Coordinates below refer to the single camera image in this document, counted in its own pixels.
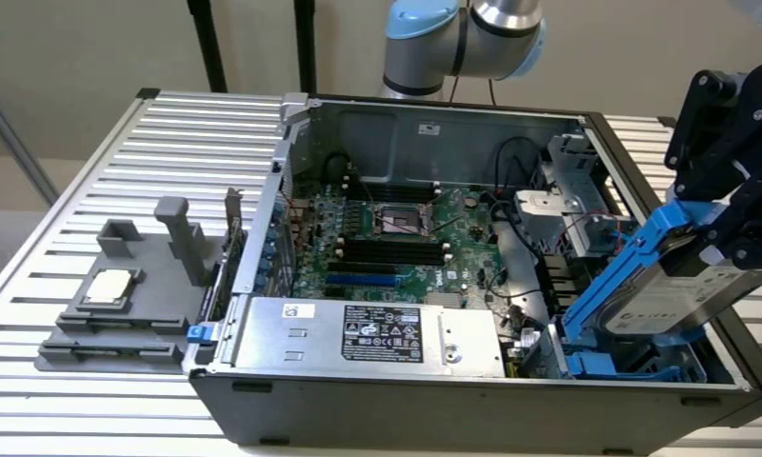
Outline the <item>hard disk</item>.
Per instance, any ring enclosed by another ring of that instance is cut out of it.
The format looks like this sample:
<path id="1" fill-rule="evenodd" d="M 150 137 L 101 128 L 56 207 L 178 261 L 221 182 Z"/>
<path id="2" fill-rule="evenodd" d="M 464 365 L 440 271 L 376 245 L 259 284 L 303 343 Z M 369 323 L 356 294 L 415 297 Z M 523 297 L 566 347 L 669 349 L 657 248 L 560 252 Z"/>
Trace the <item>hard disk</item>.
<path id="1" fill-rule="evenodd" d="M 653 211 L 558 321 L 571 342 L 591 328 L 693 348 L 705 324 L 762 286 L 762 270 L 737 269 L 710 245 L 726 208 L 674 200 Z"/>

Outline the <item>metal disk bay cage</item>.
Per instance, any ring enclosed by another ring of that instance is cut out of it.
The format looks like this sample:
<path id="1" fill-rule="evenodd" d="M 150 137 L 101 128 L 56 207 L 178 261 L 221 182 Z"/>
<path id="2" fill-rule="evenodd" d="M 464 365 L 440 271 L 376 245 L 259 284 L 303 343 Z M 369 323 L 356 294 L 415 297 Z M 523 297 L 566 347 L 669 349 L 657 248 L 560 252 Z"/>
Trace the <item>metal disk bay cage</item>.
<path id="1" fill-rule="evenodd" d="M 516 219 L 536 249 L 566 258 L 619 253 L 637 221 L 612 208 L 596 177 L 600 165 L 587 136 L 554 136 L 530 187 L 515 193 Z"/>

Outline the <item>blue disk bay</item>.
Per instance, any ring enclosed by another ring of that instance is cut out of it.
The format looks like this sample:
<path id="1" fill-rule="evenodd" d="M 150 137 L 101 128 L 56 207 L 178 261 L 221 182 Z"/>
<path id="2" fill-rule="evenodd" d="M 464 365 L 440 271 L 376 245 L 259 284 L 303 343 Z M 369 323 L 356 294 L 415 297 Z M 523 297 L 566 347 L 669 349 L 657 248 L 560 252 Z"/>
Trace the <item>blue disk bay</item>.
<path id="1" fill-rule="evenodd" d="M 540 360 L 556 379 L 705 384 L 707 374 L 693 348 L 662 347 L 649 338 L 618 337 L 586 329 L 571 342 L 560 323 L 540 333 Z"/>

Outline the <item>black expansion slot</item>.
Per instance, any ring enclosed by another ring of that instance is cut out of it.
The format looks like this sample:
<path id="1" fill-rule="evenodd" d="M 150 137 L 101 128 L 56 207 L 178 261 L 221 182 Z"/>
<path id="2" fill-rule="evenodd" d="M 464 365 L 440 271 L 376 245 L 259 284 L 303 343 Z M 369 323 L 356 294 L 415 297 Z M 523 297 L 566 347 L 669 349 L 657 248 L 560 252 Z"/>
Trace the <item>black expansion slot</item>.
<path id="1" fill-rule="evenodd" d="M 393 265 L 376 263 L 328 262 L 328 272 L 395 275 L 396 267 Z"/>

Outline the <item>blue expansion slot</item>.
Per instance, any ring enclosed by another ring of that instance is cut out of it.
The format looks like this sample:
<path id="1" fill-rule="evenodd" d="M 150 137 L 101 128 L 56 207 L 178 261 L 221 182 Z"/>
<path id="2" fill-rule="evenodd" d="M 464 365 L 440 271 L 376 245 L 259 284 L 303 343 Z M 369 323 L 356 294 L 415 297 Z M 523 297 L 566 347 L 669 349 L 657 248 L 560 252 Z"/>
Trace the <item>blue expansion slot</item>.
<path id="1" fill-rule="evenodd" d="M 396 275 L 388 274 L 335 273 L 327 275 L 325 283 L 340 286 L 396 288 L 400 279 Z"/>

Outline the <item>CPU socket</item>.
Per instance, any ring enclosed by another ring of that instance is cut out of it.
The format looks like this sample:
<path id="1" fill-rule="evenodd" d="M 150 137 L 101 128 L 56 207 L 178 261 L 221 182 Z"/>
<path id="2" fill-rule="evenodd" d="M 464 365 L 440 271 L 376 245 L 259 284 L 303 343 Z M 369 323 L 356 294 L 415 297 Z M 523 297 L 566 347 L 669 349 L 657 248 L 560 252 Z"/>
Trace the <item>CPU socket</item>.
<path id="1" fill-rule="evenodd" d="M 431 204 L 380 203 L 371 209 L 373 233 L 428 237 L 434 229 Z"/>

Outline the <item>small silver heatsink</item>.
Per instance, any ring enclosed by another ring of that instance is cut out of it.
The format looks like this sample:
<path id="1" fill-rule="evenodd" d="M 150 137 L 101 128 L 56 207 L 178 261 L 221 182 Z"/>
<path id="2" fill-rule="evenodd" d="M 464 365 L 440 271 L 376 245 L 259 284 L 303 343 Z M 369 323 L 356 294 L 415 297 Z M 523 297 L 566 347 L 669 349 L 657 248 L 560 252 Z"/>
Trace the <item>small silver heatsink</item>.
<path id="1" fill-rule="evenodd" d="M 459 292 L 428 292 L 424 303 L 444 308 L 466 308 L 467 296 Z"/>

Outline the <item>green motherboard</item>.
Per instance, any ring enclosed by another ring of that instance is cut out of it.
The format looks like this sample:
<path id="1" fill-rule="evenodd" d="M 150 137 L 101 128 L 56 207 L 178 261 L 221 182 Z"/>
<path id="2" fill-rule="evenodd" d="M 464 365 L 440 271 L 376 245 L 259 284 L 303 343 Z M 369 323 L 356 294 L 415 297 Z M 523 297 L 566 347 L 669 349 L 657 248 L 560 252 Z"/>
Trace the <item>green motherboard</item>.
<path id="1" fill-rule="evenodd" d="M 377 201 L 352 201 L 343 194 L 348 184 L 304 183 L 292 197 L 291 228 L 296 253 L 296 298 L 343 299 L 363 302 L 424 304 L 428 292 L 459 292 L 467 296 L 468 309 L 487 309 L 506 315 L 510 306 L 503 285 L 504 264 L 498 247 L 499 230 L 492 221 L 491 193 L 476 185 L 448 186 L 434 182 L 434 229 L 428 237 L 377 235 L 371 209 Z M 396 288 L 340 286 L 325 283 L 328 262 L 344 262 L 337 249 L 345 240 L 383 240 L 439 243 L 443 266 L 393 265 L 400 285 Z"/>

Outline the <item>black stand pole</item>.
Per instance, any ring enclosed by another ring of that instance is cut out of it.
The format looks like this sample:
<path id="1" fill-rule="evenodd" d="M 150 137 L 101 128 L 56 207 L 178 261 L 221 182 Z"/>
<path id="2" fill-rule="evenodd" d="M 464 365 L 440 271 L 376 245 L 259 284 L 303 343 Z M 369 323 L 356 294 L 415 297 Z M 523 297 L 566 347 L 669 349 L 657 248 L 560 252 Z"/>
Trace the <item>black stand pole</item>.
<path id="1" fill-rule="evenodd" d="M 300 91 L 317 92 L 315 0 L 293 0 Z"/>
<path id="2" fill-rule="evenodd" d="M 186 0 L 186 6 L 194 24 L 209 89 L 216 93 L 228 93 L 210 0 Z"/>

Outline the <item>black open PC case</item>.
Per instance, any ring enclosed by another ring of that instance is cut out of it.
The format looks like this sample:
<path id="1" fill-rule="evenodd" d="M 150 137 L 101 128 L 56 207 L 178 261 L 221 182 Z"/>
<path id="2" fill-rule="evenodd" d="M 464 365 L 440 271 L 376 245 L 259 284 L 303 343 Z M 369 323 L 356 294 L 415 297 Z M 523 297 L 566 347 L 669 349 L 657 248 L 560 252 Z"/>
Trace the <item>black open PC case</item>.
<path id="1" fill-rule="evenodd" d="M 241 445 L 646 455 L 706 427 L 762 418 L 762 349 L 734 304 L 703 326 L 693 348 L 705 384 L 556 379 L 540 360 L 542 331 L 558 322 L 618 254 L 542 253 L 516 219 L 550 139 L 587 136 L 607 202 L 638 225 L 671 202 L 658 198 L 625 150 L 588 113 L 458 107 L 432 102 L 291 93 L 279 109 L 281 140 L 253 216 L 231 303 L 214 343 L 190 344 L 189 382 L 225 438 Z M 304 183 L 347 180 L 476 185 L 500 210 L 492 224 L 510 306 L 494 317 L 500 378 L 291 376 L 233 366 L 247 307 L 296 298 L 292 194 Z"/>

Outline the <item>silver power supply unit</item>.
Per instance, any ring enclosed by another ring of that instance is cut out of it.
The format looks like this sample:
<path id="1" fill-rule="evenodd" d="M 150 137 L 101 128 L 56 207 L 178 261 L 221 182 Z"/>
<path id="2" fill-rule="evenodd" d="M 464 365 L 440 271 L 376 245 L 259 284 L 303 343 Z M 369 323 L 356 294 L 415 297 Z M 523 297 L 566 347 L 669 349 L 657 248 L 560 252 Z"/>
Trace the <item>silver power supply unit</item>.
<path id="1" fill-rule="evenodd" d="M 364 379 L 504 375 L 487 310 L 268 297 L 247 307 L 233 366 Z"/>

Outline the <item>graphics card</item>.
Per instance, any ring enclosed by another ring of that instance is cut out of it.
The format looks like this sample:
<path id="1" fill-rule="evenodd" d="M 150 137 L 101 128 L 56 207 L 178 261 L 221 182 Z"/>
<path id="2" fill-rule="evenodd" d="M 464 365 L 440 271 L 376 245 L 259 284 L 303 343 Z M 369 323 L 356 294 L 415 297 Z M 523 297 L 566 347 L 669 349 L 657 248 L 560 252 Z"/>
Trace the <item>graphics card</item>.
<path id="1" fill-rule="evenodd" d="M 241 260 L 247 235 L 243 229 L 241 192 L 229 188 L 223 200 L 227 232 L 223 243 L 223 257 L 216 264 L 214 282 L 209 289 L 208 307 L 204 313 L 206 321 L 219 321 L 225 315 L 232 295 L 233 282 Z"/>

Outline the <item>grey parts rack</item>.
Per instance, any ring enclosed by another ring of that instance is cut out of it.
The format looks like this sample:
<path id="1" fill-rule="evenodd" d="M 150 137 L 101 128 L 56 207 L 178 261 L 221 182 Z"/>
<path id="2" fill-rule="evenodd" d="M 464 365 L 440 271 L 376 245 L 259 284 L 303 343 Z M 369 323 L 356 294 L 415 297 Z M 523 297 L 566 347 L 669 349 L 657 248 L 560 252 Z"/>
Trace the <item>grey parts rack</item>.
<path id="1" fill-rule="evenodd" d="M 153 216 L 164 233 L 144 233 L 129 219 L 110 219 L 96 235 L 100 253 L 88 275 L 40 343 L 34 366 L 41 371 L 177 374 L 186 352 L 186 331 L 202 318 L 225 231 L 213 236 L 188 219 L 189 202 L 166 196 Z M 124 296 L 110 304 L 85 302 L 96 273 L 132 271 Z M 148 330 L 90 330 L 88 321 L 150 321 Z M 137 350 L 138 359 L 80 359 L 73 349 Z"/>

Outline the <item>silver CPU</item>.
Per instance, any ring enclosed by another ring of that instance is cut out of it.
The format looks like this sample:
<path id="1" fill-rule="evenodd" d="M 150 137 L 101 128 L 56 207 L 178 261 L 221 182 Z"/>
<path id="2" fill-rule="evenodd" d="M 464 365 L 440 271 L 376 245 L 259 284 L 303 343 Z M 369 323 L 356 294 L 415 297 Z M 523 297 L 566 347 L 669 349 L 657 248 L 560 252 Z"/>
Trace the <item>silver CPU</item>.
<path id="1" fill-rule="evenodd" d="M 104 269 L 92 279 L 85 302 L 90 304 L 110 304 L 116 302 L 132 284 L 133 274 L 126 269 Z"/>

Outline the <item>grey metal frame bar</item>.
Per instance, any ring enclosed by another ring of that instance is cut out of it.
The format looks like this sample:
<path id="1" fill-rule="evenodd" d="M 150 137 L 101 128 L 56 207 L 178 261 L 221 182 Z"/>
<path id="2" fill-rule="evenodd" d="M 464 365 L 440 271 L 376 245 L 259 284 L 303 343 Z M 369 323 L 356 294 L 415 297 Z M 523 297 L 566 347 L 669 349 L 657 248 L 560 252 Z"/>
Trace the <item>grey metal frame bar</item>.
<path id="1" fill-rule="evenodd" d="M 26 149 L 17 136 L 10 122 L 0 110 L 0 138 L 13 157 L 20 170 L 30 181 L 44 203 L 52 207 L 58 200 L 60 193 L 34 155 Z"/>

